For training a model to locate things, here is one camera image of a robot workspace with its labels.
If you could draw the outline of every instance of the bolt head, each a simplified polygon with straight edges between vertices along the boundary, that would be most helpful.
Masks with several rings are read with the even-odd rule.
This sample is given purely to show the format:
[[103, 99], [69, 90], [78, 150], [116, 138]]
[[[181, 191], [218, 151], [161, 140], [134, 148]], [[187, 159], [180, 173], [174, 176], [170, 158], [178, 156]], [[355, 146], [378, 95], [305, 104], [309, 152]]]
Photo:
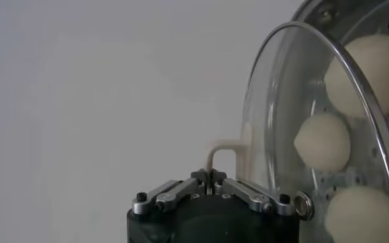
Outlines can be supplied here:
[[270, 202], [264, 203], [263, 205], [263, 212], [265, 214], [270, 214], [273, 211], [273, 206]]
[[139, 203], [142, 203], [144, 201], [147, 201], [147, 193], [145, 192], [139, 192], [137, 193], [136, 200]]

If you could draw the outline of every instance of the metal ring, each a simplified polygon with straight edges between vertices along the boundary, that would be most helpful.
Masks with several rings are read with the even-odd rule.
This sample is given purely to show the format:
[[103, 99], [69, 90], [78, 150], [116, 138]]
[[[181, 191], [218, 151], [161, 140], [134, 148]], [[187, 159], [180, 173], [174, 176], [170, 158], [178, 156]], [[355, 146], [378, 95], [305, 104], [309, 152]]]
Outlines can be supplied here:
[[[252, 71], [250, 73], [248, 87], [250, 86], [250, 81], [252, 80], [252, 76], [256, 69], [256, 65], [258, 64], [258, 60], [261, 57], [262, 52], [266, 47], [266, 45], [269, 43], [272, 37], [276, 35], [279, 31], [290, 27], [297, 27], [315, 35], [317, 38], [323, 41], [323, 43], [325, 43], [325, 45], [333, 52], [333, 54], [337, 57], [338, 61], [341, 63], [342, 67], [344, 68], [345, 72], [347, 73], [351, 81], [351, 84], [354, 86], [354, 89], [356, 90], [356, 93], [359, 96], [361, 104], [363, 105], [366, 115], [369, 119], [372, 134], [376, 139], [376, 143], [378, 145], [380, 155], [384, 161], [385, 173], [388, 178], [388, 184], [389, 184], [389, 127], [385, 122], [385, 117], [380, 109], [380, 106], [378, 105], [378, 102], [376, 101], [376, 98], [374, 96], [374, 93], [372, 91], [369, 82], [367, 81], [366, 77], [363, 75], [363, 72], [360, 70], [359, 66], [355, 63], [354, 59], [349, 55], [349, 53], [344, 49], [344, 47], [341, 44], [333, 41], [325, 34], [321, 33], [319, 30], [315, 29], [313, 26], [305, 22], [291, 21], [282, 24], [278, 26], [276, 29], [274, 29], [267, 36], [262, 46], [260, 47], [259, 52], [254, 60]], [[273, 89], [275, 90], [277, 89], [277, 83], [273, 83], [271, 86]], [[273, 122], [271, 121], [268, 122], [268, 125], [272, 126]], [[270, 129], [269, 131], [270, 134], [268, 134], [267, 137], [272, 138], [273, 137], [272, 129]], [[269, 159], [267, 159], [267, 163], [270, 169], [269, 184], [271, 188], [274, 189], [274, 186], [276, 185], [276, 181], [275, 181], [276, 164], [274, 164], [275, 160], [273, 154], [270, 153], [268, 156]]]
[[309, 221], [313, 218], [314, 206], [312, 200], [307, 194], [302, 191], [298, 191], [294, 197], [295, 211], [299, 215], [300, 219]]

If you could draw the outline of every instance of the steamed bun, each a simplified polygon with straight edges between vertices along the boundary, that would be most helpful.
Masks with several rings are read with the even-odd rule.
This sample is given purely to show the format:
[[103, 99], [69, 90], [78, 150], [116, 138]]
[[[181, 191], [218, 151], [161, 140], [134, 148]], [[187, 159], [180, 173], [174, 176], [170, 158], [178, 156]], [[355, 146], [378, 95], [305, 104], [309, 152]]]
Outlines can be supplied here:
[[325, 228], [335, 243], [389, 243], [389, 198], [365, 186], [342, 190], [330, 201]]
[[[346, 45], [367, 78], [384, 114], [389, 114], [389, 36], [373, 35], [357, 38]], [[326, 92], [341, 113], [354, 118], [365, 117], [365, 110], [347, 73], [335, 57], [325, 77]]]
[[350, 156], [348, 130], [333, 114], [308, 118], [301, 125], [294, 146], [305, 164], [323, 172], [341, 170]]

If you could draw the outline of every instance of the metal steamer tray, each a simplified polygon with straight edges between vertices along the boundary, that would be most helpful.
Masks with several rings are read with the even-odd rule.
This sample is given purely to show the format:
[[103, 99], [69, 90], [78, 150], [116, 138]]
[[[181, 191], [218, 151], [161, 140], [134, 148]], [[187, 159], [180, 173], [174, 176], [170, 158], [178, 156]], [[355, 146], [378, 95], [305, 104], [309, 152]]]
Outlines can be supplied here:
[[[307, 1], [292, 22], [266, 38], [254, 62], [241, 139], [249, 145], [237, 153], [236, 176], [275, 193], [309, 195], [314, 217], [301, 224], [303, 242], [332, 242], [324, 216], [337, 190], [364, 185], [389, 195], [389, 115], [383, 115], [365, 76], [343, 47], [376, 33], [389, 35], [389, 1]], [[334, 57], [353, 84], [366, 118], [346, 117], [329, 101], [324, 75]], [[341, 118], [351, 138], [347, 165], [334, 173], [308, 167], [293, 145], [303, 121], [325, 112]], [[237, 146], [226, 148], [243, 148]]]

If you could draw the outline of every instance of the glass lid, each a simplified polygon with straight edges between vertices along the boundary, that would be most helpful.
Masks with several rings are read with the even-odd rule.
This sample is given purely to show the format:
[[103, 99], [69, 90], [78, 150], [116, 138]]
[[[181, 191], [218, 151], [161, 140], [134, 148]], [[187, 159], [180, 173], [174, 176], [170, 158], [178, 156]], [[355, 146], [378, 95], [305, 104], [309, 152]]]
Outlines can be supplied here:
[[346, 49], [288, 22], [250, 75], [243, 127], [252, 142], [237, 178], [308, 195], [314, 216], [301, 242], [389, 242], [389, 36]]

